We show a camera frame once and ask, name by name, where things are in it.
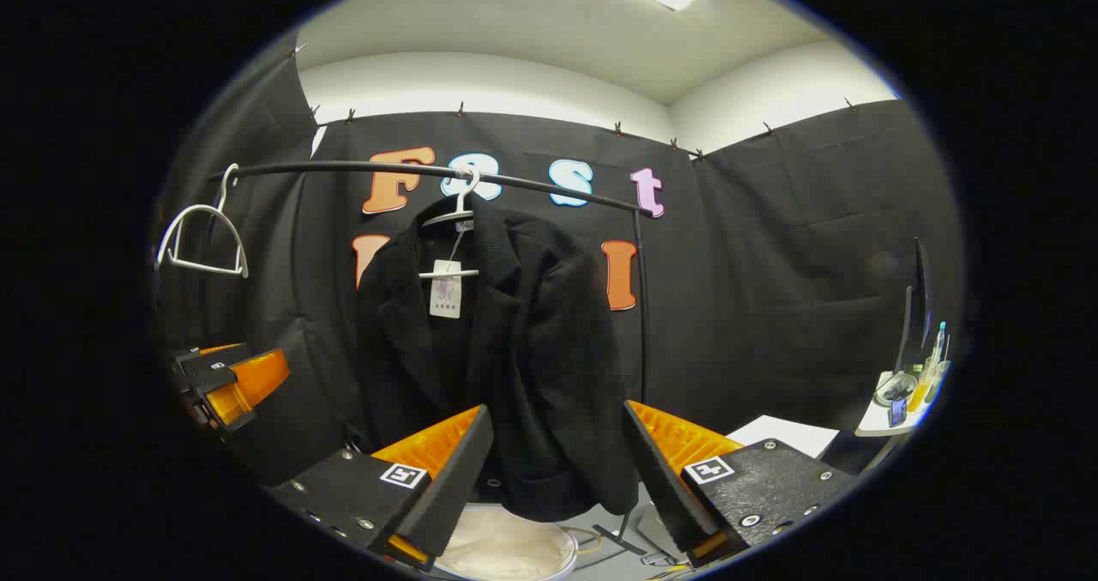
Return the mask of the black clothes rack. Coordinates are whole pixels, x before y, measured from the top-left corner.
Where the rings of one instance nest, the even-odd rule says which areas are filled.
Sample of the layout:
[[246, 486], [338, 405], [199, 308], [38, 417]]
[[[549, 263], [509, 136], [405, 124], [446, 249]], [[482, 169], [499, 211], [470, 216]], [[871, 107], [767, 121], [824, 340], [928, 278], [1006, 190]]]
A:
[[[304, 174], [305, 181], [292, 187], [290, 201], [296, 206], [285, 230], [271, 230], [257, 237], [244, 232], [246, 221], [227, 214], [244, 242], [250, 272], [270, 272], [274, 290], [267, 292], [272, 305], [287, 309], [285, 332], [224, 332], [226, 345], [247, 343], [260, 353], [278, 348], [285, 354], [290, 377], [256, 409], [256, 418], [225, 440], [239, 452], [258, 487], [270, 487], [305, 472], [329, 452], [368, 451], [362, 445], [362, 401], [357, 359], [357, 291], [360, 277], [335, 262], [335, 244], [327, 233], [334, 219], [334, 200], [352, 172], [432, 174], [430, 166], [397, 163], [302, 161], [244, 167], [234, 175], [250, 182], [269, 174]], [[488, 499], [498, 481], [475, 483], [470, 499]]]

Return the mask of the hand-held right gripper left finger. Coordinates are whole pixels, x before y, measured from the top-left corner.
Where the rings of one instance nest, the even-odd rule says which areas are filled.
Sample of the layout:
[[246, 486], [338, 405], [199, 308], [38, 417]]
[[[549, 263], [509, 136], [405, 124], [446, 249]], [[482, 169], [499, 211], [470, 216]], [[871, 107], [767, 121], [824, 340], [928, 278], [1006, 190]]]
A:
[[374, 452], [340, 449], [268, 494], [352, 550], [430, 571], [474, 490], [494, 438], [478, 405]]

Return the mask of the black backdrop cloth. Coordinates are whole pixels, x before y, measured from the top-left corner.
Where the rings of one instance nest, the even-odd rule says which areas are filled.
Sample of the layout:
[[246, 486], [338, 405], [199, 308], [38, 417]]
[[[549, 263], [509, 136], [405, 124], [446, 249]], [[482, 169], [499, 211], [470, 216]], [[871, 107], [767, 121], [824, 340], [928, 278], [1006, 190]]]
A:
[[[838, 45], [757, 58], [670, 109], [554, 66], [472, 53], [397, 53], [296, 72], [259, 66], [217, 100], [172, 164], [150, 255], [170, 217], [208, 204], [231, 163], [486, 160], [489, 172], [589, 189], [654, 212], [635, 255], [635, 302], [616, 314], [629, 393], [717, 431], [760, 415], [852, 431], [870, 378], [890, 369], [914, 237], [928, 252], [932, 322], [956, 323], [965, 255], [956, 199], [905, 100]], [[395, 236], [453, 191], [439, 177], [348, 174], [327, 224], [357, 279], [352, 241]], [[257, 237], [294, 217], [304, 174], [236, 179], [225, 213]], [[287, 309], [246, 280], [164, 262], [168, 345], [285, 332]]]

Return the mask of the white laundry hamper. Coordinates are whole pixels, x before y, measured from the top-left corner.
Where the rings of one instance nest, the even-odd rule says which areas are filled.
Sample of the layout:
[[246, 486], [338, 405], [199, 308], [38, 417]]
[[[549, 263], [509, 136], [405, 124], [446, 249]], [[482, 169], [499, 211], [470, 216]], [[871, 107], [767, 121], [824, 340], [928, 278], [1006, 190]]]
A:
[[464, 581], [560, 581], [578, 559], [579, 541], [564, 527], [474, 504], [463, 509], [434, 568]]

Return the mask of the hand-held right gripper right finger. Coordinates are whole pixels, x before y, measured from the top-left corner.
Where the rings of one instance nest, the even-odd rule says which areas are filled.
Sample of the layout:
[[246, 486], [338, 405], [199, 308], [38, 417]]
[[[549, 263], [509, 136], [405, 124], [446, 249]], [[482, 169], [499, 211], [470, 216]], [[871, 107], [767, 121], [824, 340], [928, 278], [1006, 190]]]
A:
[[744, 445], [643, 402], [624, 401], [621, 422], [656, 513], [695, 568], [773, 541], [856, 484], [783, 440]]

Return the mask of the white paper clothing tag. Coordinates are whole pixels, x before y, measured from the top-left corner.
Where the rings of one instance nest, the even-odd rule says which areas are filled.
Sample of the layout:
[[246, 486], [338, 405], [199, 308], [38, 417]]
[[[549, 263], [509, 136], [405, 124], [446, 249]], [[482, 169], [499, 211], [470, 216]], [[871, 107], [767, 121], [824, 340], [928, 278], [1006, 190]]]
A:
[[[462, 269], [462, 264], [451, 260], [436, 259], [434, 271], [442, 271], [447, 264], [452, 262], [452, 269]], [[461, 319], [462, 317], [462, 277], [451, 277], [451, 279], [432, 279], [428, 297], [428, 315], [432, 319]]]

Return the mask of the black monitor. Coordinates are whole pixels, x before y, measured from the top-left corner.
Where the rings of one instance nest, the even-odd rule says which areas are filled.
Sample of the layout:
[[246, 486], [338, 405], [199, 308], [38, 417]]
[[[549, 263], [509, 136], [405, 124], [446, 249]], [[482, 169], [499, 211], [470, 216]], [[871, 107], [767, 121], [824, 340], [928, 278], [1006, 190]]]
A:
[[914, 282], [908, 284], [903, 300], [901, 343], [896, 355], [894, 370], [914, 371], [914, 365], [923, 362], [926, 339], [931, 329], [931, 271], [928, 252], [921, 241], [914, 237]]

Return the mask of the white hanger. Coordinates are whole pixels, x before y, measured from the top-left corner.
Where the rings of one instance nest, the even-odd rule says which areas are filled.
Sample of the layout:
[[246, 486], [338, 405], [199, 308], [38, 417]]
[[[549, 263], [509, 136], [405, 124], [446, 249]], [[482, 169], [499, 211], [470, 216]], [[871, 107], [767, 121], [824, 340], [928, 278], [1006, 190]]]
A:
[[[467, 174], [469, 181], [464, 189], [456, 194], [455, 212], [424, 221], [422, 227], [428, 227], [437, 224], [456, 224], [458, 221], [466, 221], [474, 217], [474, 211], [467, 209], [466, 206], [466, 199], [467, 197], [474, 194], [477, 186], [481, 182], [482, 174], [477, 166], [466, 167], [462, 171]], [[479, 273], [477, 269], [452, 269], [452, 262], [447, 264], [446, 267], [442, 268], [442, 271], [419, 273], [419, 278], [439, 279], [439, 277], [442, 277], [442, 279], [451, 279], [451, 277], [477, 276]]]
[[[242, 277], [242, 279], [247, 279], [250, 277], [250, 262], [248, 262], [246, 252], [244, 252], [244, 242], [239, 231], [232, 222], [231, 217], [224, 213], [224, 206], [227, 202], [228, 191], [229, 191], [229, 179], [236, 179], [235, 172], [240, 168], [238, 163], [232, 163], [222, 174], [222, 179], [220, 179], [219, 185], [219, 195], [215, 205], [208, 204], [193, 204], [190, 206], [184, 206], [179, 214], [176, 214], [172, 221], [169, 222], [167, 230], [160, 241], [160, 247], [154, 255], [153, 261], [153, 272], [158, 273], [163, 267], [164, 262], [168, 262], [170, 267], [177, 267], [181, 269], [197, 269], [203, 273], [211, 275], [229, 275]], [[234, 255], [234, 261], [232, 261], [232, 267], [212, 267], [204, 262], [197, 262], [180, 256], [180, 249], [182, 245], [182, 230], [184, 230], [184, 221], [197, 214], [205, 214], [212, 220], [222, 221], [225, 227], [228, 230], [232, 241], [234, 241], [236, 250]]]

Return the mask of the glass bowl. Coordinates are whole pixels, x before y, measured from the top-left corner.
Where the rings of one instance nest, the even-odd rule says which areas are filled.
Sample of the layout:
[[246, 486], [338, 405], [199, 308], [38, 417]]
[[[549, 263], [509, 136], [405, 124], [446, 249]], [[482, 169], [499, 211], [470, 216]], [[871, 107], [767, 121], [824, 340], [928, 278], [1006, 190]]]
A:
[[873, 401], [883, 407], [889, 407], [897, 400], [909, 400], [917, 384], [917, 375], [884, 372], [876, 384]]

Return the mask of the black jacket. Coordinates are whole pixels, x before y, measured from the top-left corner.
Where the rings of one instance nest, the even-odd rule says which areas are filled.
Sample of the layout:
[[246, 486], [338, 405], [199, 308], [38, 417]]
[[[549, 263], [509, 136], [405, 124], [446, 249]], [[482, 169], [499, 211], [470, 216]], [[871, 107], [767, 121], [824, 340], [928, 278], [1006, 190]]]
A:
[[[621, 429], [626, 383], [600, 258], [549, 220], [471, 197], [472, 226], [422, 227], [445, 197], [377, 250], [357, 291], [362, 445], [392, 445], [481, 404], [494, 440], [486, 496], [529, 521], [594, 506], [623, 515], [638, 476]], [[436, 259], [462, 277], [462, 317], [428, 315]]]

